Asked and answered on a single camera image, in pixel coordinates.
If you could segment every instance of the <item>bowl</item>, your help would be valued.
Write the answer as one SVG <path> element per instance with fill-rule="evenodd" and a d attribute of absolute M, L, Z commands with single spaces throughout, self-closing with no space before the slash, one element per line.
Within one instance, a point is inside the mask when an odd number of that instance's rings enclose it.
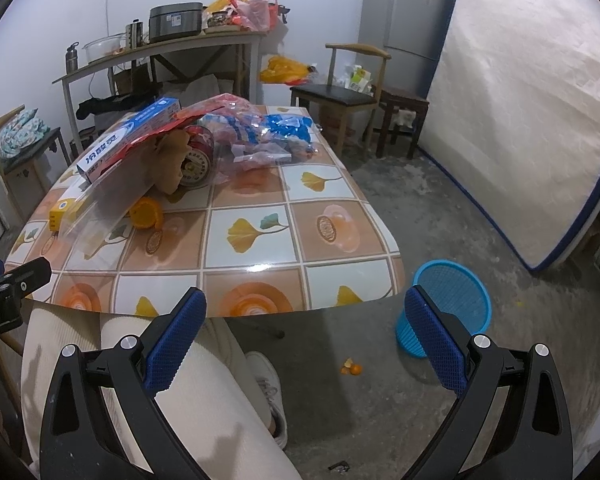
<path fill-rule="evenodd" d="M 124 34 L 114 34 L 87 43 L 83 47 L 87 55 L 87 63 L 92 63 L 101 57 L 120 54 L 125 48 L 125 41 Z"/>

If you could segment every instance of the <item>yellow plastic bag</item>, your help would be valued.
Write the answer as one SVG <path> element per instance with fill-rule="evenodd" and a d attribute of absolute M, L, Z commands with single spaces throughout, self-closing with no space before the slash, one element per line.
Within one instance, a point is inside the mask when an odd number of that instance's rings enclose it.
<path fill-rule="evenodd" d="M 263 83 L 290 83 L 306 77 L 309 67 L 284 56 L 273 56 L 266 69 L 260 72 Z"/>
<path fill-rule="evenodd" d="M 211 5 L 209 5 L 205 10 L 211 16 L 214 12 L 218 12 L 218 10 L 223 10 L 225 7 L 231 5 L 230 0 L 216 0 Z"/>

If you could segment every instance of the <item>small debris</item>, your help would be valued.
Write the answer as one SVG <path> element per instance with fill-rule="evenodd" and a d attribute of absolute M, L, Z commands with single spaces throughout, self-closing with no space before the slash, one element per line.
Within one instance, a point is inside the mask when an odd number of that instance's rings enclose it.
<path fill-rule="evenodd" d="M 342 368 L 340 369 L 340 373 L 343 375 L 347 375 L 347 374 L 360 375 L 362 373 L 362 366 L 355 364 L 353 362 L 353 359 L 350 357 L 349 359 L 344 361 L 344 364 L 342 365 Z"/>
<path fill-rule="evenodd" d="M 329 471 L 337 471 L 341 475 L 346 473 L 350 469 L 349 464 L 346 460 L 342 460 L 337 464 L 333 464 L 329 466 Z"/>

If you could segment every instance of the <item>white shoe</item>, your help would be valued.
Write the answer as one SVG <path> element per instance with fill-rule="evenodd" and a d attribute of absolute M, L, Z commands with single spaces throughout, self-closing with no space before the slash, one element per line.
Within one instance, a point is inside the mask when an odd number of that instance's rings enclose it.
<path fill-rule="evenodd" d="M 276 433 L 273 438 L 280 449 L 285 449 L 288 439 L 286 427 L 285 410 L 282 407 L 282 391 L 280 390 L 280 378 L 271 362 L 260 352 L 247 352 L 245 354 L 247 364 L 256 379 L 258 386 L 262 389 L 273 419 L 276 421 Z"/>

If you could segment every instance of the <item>silver screw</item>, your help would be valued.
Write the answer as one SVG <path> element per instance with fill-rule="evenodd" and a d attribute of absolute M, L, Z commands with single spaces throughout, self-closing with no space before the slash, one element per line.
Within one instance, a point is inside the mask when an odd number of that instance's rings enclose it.
<path fill-rule="evenodd" d="M 136 346 L 137 342 L 138 338 L 136 336 L 128 335 L 122 341 L 120 341 L 120 346 L 122 346 L 122 348 L 124 348 L 125 350 L 129 350 Z"/>
<path fill-rule="evenodd" d="M 540 354 L 543 357 L 546 357 L 547 355 L 549 355 L 549 349 L 547 348 L 546 345 L 543 345 L 542 343 L 538 343 L 536 345 L 536 352 L 538 352 L 538 354 Z"/>
<path fill-rule="evenodd" d="M 75 354 L 75 345 L 67 345 L 62 349 L 64 357 L 71 357 L 73 354 Z"/>
<path fill-rule="evenodd" d="M 488 348 L 491 345 L 491 340 L 485 335 L 478 334 L 474 337 L 474 343 L 480 348 Z"/>

